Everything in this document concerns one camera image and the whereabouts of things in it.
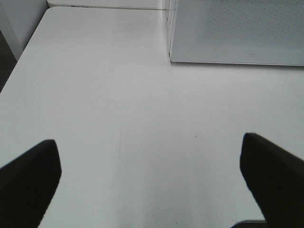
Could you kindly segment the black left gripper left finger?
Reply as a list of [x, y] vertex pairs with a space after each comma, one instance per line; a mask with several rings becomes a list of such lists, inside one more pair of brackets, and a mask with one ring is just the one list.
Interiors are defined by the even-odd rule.
[[55, 140], [44, 140], [0, 169], [0, 226], [37, 228], [62, 170]]

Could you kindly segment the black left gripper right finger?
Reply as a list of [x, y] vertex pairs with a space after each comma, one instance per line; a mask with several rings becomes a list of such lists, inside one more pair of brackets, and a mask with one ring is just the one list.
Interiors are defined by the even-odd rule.
[[239, 166], [269, 227], [304, 226], [302, 159], [256, 133], [246, 133]]

